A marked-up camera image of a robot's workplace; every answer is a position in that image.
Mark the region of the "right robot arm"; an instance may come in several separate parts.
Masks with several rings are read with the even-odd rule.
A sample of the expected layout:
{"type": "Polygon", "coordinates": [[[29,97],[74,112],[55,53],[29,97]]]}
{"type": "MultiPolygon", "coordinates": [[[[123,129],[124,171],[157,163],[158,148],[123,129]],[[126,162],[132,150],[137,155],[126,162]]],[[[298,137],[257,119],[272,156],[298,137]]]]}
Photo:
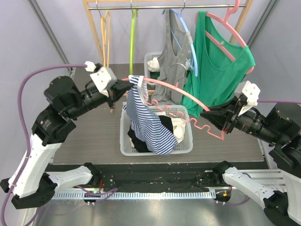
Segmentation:
{"type": "Polygon", "coordinates": [[[269,169],[277,169],[286,191],[268,188],[233,164],[223,161],[213,168],[212,179],[218,186],[234,186],[264,211],[276,226],[301,224],[301,103],[295,100],[263,100],[275,103],[267,116],[247,105],[244,95],[203,111],[201,117],[220,131],[229,134],[238,129],[266,143],[270,151],[264,154],[269,169]]]}

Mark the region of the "blue white striped tank top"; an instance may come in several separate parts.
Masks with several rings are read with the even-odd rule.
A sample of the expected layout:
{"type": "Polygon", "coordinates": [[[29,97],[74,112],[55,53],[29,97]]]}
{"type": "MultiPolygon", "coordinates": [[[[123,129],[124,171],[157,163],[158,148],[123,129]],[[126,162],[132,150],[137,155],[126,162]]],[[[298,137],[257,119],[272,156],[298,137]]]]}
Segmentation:
{"type": "Polygon", "coordinates": [[[173,132],[149,108],[149,93],[144,77],[129,75],[128,79],[133,86],[128,90],[123,111],[130,118],[131,129],[139,140],[146,143],[149,151],[157,155],[170,155],[178,142],[173,132]]]}

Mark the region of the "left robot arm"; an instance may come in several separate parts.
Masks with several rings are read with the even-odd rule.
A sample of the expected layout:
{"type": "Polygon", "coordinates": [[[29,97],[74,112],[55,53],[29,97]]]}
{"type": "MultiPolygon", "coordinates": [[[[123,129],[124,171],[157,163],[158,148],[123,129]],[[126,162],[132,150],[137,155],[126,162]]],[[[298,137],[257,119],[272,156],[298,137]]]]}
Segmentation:
{"type": "Polygon", "coordinates": [[[60,191],[79,185],[97,187],[100,171],[92,163],[62,173],[45,172],[46,167],[68,135],[76,128],[78,117],[107,103],[114,106],[126,91],[133,87],[128,81],[116,80],[106,96],[91,86],[79,91],[68,76],[51,81],[44,95],[49,106],[37,117],[30,136],[31,153],[13,189],[12,204],[17,210],[38,208],[49,202],[60,191]]]}

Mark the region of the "yellow plastic hanger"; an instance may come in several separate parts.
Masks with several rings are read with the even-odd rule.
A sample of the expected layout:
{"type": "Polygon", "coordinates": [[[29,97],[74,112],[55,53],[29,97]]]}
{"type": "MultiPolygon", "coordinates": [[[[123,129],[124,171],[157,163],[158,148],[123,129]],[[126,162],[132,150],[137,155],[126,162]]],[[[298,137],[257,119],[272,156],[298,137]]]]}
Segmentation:
{"type": "Polygon", "coordinates": [[[111,15],[106,10],[105,15],[101,17],[101,35],[103,44],[103,65],[109,67],[110,65],[110,40],[111,40],[111,15]]]}

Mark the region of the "lime green hanger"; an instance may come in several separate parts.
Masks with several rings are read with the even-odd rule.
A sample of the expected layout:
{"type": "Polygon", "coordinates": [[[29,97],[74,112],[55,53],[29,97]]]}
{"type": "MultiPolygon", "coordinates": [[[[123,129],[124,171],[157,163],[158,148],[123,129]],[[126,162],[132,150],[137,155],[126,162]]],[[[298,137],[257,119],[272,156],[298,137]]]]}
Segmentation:
{"type": "Polygon", "coordinates": [[[138,10],[132,9],[131,30],[130,30],[130,47],[129,47],[129,74],[134,72],[135,58],[135,38],[136,38],[136,23],[138,18],[138,10]]]}

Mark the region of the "black tank top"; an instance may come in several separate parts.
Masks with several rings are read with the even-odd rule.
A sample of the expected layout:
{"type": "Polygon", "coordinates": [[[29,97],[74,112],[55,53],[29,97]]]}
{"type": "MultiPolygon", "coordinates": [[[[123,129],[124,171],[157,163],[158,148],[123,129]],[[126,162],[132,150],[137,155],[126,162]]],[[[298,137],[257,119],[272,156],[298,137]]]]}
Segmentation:
{"type": "MultiPolygon", "coordinates": [[[[172,124],[172,118],[164,115],[159,116],[161,123],[173,134],[174,129],[173,129],[173,124],[172,124]]],[[[131,138],[131,142],[134,145],[134,148],[139,152],[139,153],[151,153],[151,151],[148,150],[148,147],[145,142],[139,140],[135,132],[132,130],[132,128],[129,129],[128,133],[129,137],[131,138]]]]}

